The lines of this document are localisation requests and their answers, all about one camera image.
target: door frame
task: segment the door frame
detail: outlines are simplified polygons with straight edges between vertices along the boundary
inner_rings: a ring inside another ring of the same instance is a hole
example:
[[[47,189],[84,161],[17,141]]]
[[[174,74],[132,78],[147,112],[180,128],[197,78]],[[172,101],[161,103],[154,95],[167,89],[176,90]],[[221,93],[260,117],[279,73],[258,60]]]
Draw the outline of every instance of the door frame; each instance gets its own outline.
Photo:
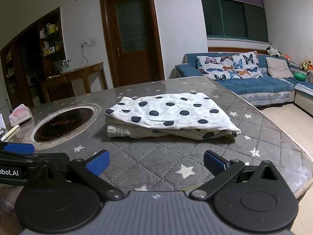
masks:
[[[114,59],[114,48],[111,43],[111,35],[110,35],[110,26],[109,26],[109,19],[107,14],[107,0],[100,0],[101,5],[101,15],[102,15],[102,24],[103,24],[103,34],[105,40],[106,51],[109,60],[109,67],[112,76],[112,82],[114,87],[119,87],[120,83],[118,81],[117,76],[117,69]],[[159,35],[159,28],[157,24],[157,14],[155,10],[154,0],[149,0],[151,18],[152,18],[152,25],[153,25],[153,35],[155,40],[155,47],[156,47],[156,56],[157,56],[157,64],[159,67],[159,77],[160,80],[164,80],[164,67],[163,67],[163,59],[162,59],[162,51],[161,51],[161,42],[160,42],[160,35]]]

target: throw pillow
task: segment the throw pillow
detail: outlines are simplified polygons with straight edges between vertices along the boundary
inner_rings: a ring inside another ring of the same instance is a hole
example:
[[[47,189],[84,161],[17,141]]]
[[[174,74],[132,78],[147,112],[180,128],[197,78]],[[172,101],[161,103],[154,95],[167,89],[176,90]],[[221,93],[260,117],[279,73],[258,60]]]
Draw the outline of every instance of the throw pillow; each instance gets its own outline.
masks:
[[[203,74],[203,76],[206,76],[207,78],[212,80],[232,80],[240,78],[232,70],[226,71],[221,71],[221,69],[216,69],[214,71],[208,70],[210,70],[210,68],[207,70],[199,68],[199,71]]]
[[[256,51],[233,55],[233,60],[234,73],[242,79],[262,77]]]
[[[233,57],[225,56],[225,57],[208,57],[208,56],[197,56],[196,57],[196,64],[197,67],[206,68],[219,68],[223,70],[229,70],[233,66]]]
[[[256,51],[233,55],[235,63],[239,63],[240,60],[243,65],[259,65],[258,53]]]
[[[282,79],[294,77],[290,72],[287,62],[285,60],[267,57],[266,63],[267,71],[272,78]]]

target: blue gripper pad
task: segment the blue gripper pad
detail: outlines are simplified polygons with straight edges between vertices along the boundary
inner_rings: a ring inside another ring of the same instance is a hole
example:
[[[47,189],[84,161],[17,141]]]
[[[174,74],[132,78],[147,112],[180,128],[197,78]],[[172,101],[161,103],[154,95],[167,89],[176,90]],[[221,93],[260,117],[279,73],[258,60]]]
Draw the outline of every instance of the blue gripper pad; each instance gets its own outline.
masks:
[[[86,168],[93,174],[99,176],[110,164],[110,154],[102,150],[85,161]]]
[[[23,143],[8,143],[3,150],[24,155],[35,153],[35,147],[32,144]]]
[[[222,171],[227,169],[226,163],[222,162],[209,152],[204,153],[203,163],[214,176],[217,176]]]

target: window frame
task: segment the window frame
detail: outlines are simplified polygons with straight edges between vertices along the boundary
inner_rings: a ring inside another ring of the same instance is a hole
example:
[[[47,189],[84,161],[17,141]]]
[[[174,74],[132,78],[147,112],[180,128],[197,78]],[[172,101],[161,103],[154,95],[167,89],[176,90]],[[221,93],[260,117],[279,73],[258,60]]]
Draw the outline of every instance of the window frame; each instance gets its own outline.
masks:
[[[222,10],[222,6],[221,6],[221,0],[218,0],[218,2],[219,2],[219,9],[220,9],[220,15],[221,15],[221,21],[222,21],[223,35],[207,35],[207,39],[209,39],[209,38],[239,39],[239,40],[247,40],[247,41],[253,41],[253,42],[260,42],[260,43],[269,43],[270,40],[269,40],[269,34],[268,34],[268,25],[267,25],[266,13],[265,13],[265,19],[266,19],[266,27],[267,27],[267,42],[258,41],[258,40],[251,40],[251,39],[249,39],[249,34],[248,34],[248,22],[247,22],[247,16],[246,16],[245,2],[236,1],[236,0],[229,0],[229,1],[240,2],[240,3],[243,4],[244,18],[245,18],[245,31],[246,31],[246,35],[248,37],[225,36],[223,10]]]

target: wooden side table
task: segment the wooden side table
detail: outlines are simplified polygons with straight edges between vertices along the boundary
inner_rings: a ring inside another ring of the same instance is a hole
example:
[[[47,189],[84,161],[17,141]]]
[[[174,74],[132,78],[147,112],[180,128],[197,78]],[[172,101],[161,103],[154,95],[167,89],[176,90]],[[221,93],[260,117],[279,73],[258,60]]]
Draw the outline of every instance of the wooden side table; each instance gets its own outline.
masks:
[[[85,66],[82,68],[78,68],[76,70],[65,72],[59,76],[56,76],[56,77],[53,77],[51,79],[47,79],[46,81],[41,82],[41,87],[42,87],[42,91],[43,91],[46,103],[51,102],[49,92],[48,92],[49,88],[62,85],[62,84],[65,84],[65,83],[68,83],[77,79],[83,80],[86,94],[91,93],[88,76],[98,71],[100,71],[104,89],[105,90],[108,89],[105,76],[104,76],[104,71],[103,71],[103,62],[100,62],[94,65],[89,65],[89,66]]]

